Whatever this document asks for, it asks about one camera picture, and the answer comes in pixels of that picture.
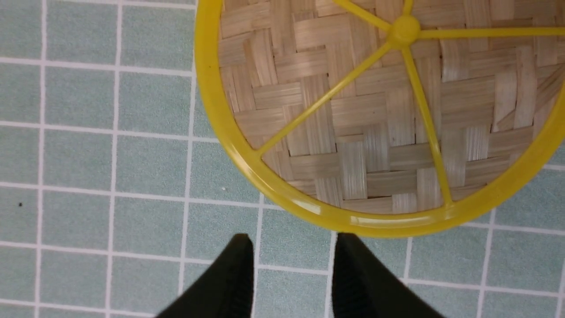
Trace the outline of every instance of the yellow spoke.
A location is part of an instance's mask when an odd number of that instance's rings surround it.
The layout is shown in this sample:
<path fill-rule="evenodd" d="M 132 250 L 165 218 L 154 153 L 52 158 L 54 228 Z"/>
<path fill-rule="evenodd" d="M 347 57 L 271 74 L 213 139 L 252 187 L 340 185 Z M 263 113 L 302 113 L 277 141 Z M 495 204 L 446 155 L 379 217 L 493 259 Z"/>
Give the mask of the yellow spoke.
<path fill-rule="evenodd" d="M 422 30 L 419 38 L 510 37 L 510 36 L 565 36 L 565 28 L 492 28 Z"/>
<path fill-rule="evenodd" d="M 402 13 L 404 15 L 409 15 L 412 12 L 412 7 L 414 6 L 414 0 L 404 0 L 404 8 Z"/>
<path fill-rule="evenodd" d="M 275 136 L 270 138 L 261 148 L 257 150 L 257 153 L 262 156 L 269 149 L 275 146 L 284 136 L 288 135 L 293 129 L 295 129 L 299 124 L 308 118 L 311 114 L 327 103 L 335 94 L 339 93 L 352 81 L 354 81 L 361 73 L 365 72 L 366 69 L 375 64 L 383 55 L 385 55 L 390 50 L 390 44 L 385 43 L 376 52 L 374 52 L 370 57 L 368 57 L 363 63 L 358 67 L 353 69 L 351 73 L 347 74 L 336 86 L 330 89 L 324 96 L 322 96 L 317 102 L 312 104 L 308 109 L 306 109 L 297 118 L 288 123 L 282 130 L 280 130 Z"/>
<path fill-rule="evenodd" d="M 352 14 L 360 17 L 361 19 L 371 23 L 375 27 L 383 31 L 388 31 L 390 29 L 390 23 L 382 20 L 378 16 L 374 16 L 370 12 L 366 11 L 365 9 L 359 7 L 355 3 L 350 2 L 349 0 L 333 0 L 337 5 L 341 6 L 342 8 L 348 10 Z"/>
<path fill-rule="evenodd" d="M 453 203 L 453 200 L 451 198 L 451 192 L 449 191 L 449 182 L 447 181 L 444 161 L 441 157 L 440 144 L 437 141 L 436 130 L 433 127 L 433 120 L 429 112 L 428 101 L 425 99 L 424 88 L 422 87 L 422 83 L 416 69 L 416 64 L 414 64 L 412 52 L 410 52 L 409 47 L 402 49 L 402 56 L 404 57 L 406 70 L 408 71 L 408 76 L 410 77 L 410 82 L 414 89 L 414 95 L 418 102 L 422 121 L 424 122 L 425 130 L 428 134 L 429 147 L 432 151 L 433 162 L 436 166 L 437 179 L 440 183 L 441 193 L 444 196 L 444 203 L 445 205 L 450 205 Z"/>

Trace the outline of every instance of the woven bamboo basket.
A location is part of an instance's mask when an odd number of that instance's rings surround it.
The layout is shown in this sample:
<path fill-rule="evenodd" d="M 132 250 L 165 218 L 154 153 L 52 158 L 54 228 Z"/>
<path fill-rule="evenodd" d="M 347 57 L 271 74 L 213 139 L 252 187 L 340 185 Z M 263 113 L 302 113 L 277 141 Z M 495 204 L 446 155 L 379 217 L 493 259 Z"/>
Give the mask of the woven bamboo basket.
<path fill-rule="evenodd" d="M 235 164 L 290 212 L 363 235 L 430 233 L 510 197 L 565 136 L 564 12 L 556 0 L 207 0 L 200 88 Z"/>

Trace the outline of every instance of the tile floor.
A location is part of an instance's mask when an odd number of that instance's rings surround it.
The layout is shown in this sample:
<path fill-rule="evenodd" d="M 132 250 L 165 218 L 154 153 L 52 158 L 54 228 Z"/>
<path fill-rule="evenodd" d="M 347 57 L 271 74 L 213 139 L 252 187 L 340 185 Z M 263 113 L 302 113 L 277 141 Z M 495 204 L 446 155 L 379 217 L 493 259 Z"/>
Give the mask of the tile floor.
<path fill-rule="evenodd" d="M 0 318 L 153 317 L 237 232 L 255 242 L 255 318 L 332 316 L 335 233 L 224 154 L 195 81 L 195 8 L 0 0 Z M 475 222 L 364 241 L 447 317 L 560 317 L 564 188 L 561 147 Z"/>

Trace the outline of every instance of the light green tile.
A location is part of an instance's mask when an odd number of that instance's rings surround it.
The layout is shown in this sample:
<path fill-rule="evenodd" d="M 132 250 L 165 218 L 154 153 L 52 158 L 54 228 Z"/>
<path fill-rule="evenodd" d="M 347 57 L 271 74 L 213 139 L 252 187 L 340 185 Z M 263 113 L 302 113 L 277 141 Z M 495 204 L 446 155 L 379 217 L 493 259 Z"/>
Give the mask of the light green tile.
<path fill-rule="evenodd" d="M 0 64 L 0 121 L 39 122 L 39 73 L 39 66 Z"/>
<path fill-rule="evenodd" d="M 328 230 L 304 222 L 286 211 L 265 210 L 261 234 L 261 264 L 328 269 Z"/>
<path fill-rule="evenodd" d="M 0 240 L 35 243 L 37 191 L 0 187 L 0 220 Z"/>
<path fill-rule="evenodd" d="M 190 203 L 186 256 L 213 260 L 237 233 L 255 241 L 258 209 Z"/>
<path fill-rule="evenodd" d="M 0 318 L 33 318 L 33 307 L 0 304 Z"/>
<path fill-rule="evenodd" d="M 184 289 L 187 290 L 202 274 L 208 269 L 209 265 L 204 264 L 185 264 L 184 265 Z"/>
<path fill-rule="evenodd" d="M 48 67 L 45 84 L 47 123 L 112 129 L 114 72 Z"/>
<path fill-rule="evenodd" d="M 565 230 L 565 171 L 541 170 L 497 208 L 496 224 Z"/>
<path fill-rule="evenodd" d="M 549 161 L 549 164 L 565 165 L 565 143 L 561 144 L 561 146 L 559 146 L 557 151 L 555 151 L 555 154 L 553 155 L 553 158 L 551 158 L 551 160 Z"/>
<path fill-rule="evenodd" d="M 0 127 L 0 181 L 37 184 L 39 130 Z"/>
<path fill-rule="evenodd" d="M 278 204 L 273 202 L 271 199 L 269 199 L 267 196 L 265 196 L 265 204 L 271 204 L 271 205 L 279 206 Z"/>
<path fill-rule="evenodd" d="M 121 130 L 187 135 L 190 78 L 122 73 L 119 110 Z"/>
<path fill-rule="evenodd" d="M 323 317 L 327 277 L 259 270 L 255 318 Z"/>
<path fill-rule="evenodd" d="M 407 239 L 362 238 L 362 241 L 393 274 L 404 275 Z"/>
<path fill-rule="evenodd" d="M 33 301 L 36 250 L 0 247 L 0 298 Z"/>
<path fill-rule="evenodd" d="M 45 131 L 45 184 L 110 189 L 112 136 Z"/>
<path fill-rule="evenodd" d="M 118 137 L 118 191 L 184 196 L 188 143 Z"/>
<path fill-rule="evenodd" d="M 557 298 L 487 291 L 483 318 L 555 318 Z"/>
<path fill-rule="evenodd" d="M 41 1 L 0 0 L 0 56 L 41 56 Z"/>
<path fill-rule="evenodd" d="M 216 134 L 210 126 L 208 114 L 204 109 L 202 97 L 200 96 L 200 89 L 196 89 L 196 104 L 194 105 L 194 136 L 196 137 L 209 137 L 216 138 Z"/>
<path fill-rule="evenodd" d="M 483 214 L 482 216 L 474 219 L 473 221 L 471 221 L 473 223 L 482 223 L 482 224 L 488 224 L 490 223 L 490 212 L 487 212 L 485 214 Z"/>
<path fill-rule="evenodd" d="M 107 257 L 43 251 L 41 254 L 41 301 L 103 308 Z"/>
<path fill-rule="evenodd" d="M 103 313 L 41 308 L 40 318 L 104 318 Z"/>
<path fill-rule="evenodd" d="M 114 64 L 118 7 L 48 1 L 47 58 Z"/>
<path fill-rule="evenodd" d="M 110 197 L 45 191 L 43 244 L 108 248 Z"/>
<path fill-rule="evenodd" d="M 477 315 L 478 290 L 409 285 L 414 293 L 446 318 L 472 318 Z"/>
<path fill-rule="evenodd" d="M 410 278 L 479 284 L 487 229 L 456 227 L 412 241 Z"/>
<path fill-rule="evenodd" d="M 115 257 L 112 309 L 157 313 L 177 298 L 177 262 Z"/>
<path fill-rule="evenodd" d="M 194 10 L 124 7 L 123 65 L 190 70 Z"/>
<path fill-rule="evenodd" d="M 495 230 L 487 284 L 557 292 L 564 254 L 557 235 Z"/>
<path fill-rule="evenodd" d="M 114 251 L 180 256 L 184 203 L 116 198 Z"/>
<path fill-rule="evenodd" d="M 194 142 L 190 197 L 259 202 L 259 191 L 234 166 L 217 143 Z"/>

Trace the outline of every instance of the yellow plastic rim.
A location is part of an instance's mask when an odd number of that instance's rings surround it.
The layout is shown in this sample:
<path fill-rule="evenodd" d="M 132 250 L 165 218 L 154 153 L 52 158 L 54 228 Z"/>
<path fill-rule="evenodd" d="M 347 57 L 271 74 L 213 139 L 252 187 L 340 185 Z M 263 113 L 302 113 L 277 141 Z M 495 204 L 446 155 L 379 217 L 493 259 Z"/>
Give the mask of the yellow plastic rim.
<path fill-rule="evenodd" d="M 303 114 L 290 122 L 260 149 L 253 149 L 240 131 L 225 98 L 218 60 L 218 33 L 222 0 L 200 2 L 196 18 L 195 61 L 202 101 L 210 123 L 226 152 L 247 179 L 295 216 L 327 229 L 356 233 L 369 237 L 409 237 L 435 233 L 471 221 L 500 205 L 528 183 L 551 158 L 565 137 L 565 85 L 540 134 L 524 154 L 495 181 L 457 202 L 451 199 L 442 162 L 439 143 L 429 114 L 424 91 L 410 52 L 410 45 L 424 38 L 508 37 L 508 36 L 565 36 L 565 28 L 497 28 L 423 30 L 413 21 L 399 18 L 392 25 L 351 3 L 334 0 L 350 13 L 388 32 L 387 42 L 346 78 L 332 88 Z M 404 18 L 411 17 L 413 0 L 405 0 Z M 344 210 L 313 199 L 275 174 L 261 159 L 288 132 L 329 101 L 370 65 L 390 49 L 399 49 L 406 62 L 420 114 L 429 137 L 438 180 L 444 196 L 444 205 L 437 209 L 410 214 L 367 214 Z"/>

